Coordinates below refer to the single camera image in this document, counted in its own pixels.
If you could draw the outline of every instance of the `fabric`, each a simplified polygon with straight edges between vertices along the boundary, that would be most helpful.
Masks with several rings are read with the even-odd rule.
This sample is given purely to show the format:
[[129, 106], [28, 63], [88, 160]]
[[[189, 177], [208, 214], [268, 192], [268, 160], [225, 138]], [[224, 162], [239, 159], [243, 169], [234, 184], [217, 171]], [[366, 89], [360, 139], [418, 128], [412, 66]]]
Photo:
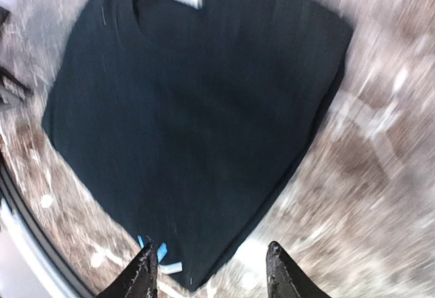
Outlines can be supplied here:
[[302, 160], [352, 30], [311, 0], [90, 0], [43, 116], [54, 148], [194, 291]]

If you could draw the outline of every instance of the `dark shirt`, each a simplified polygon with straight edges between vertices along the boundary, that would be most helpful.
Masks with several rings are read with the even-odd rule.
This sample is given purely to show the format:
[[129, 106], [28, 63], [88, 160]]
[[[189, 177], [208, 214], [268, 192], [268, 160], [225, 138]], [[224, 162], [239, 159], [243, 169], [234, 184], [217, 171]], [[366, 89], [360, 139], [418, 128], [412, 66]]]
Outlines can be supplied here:
[[301, 162], [351, 27], [311, 0], [90, 0], [43, 127], [103, 209], [193, 291]]

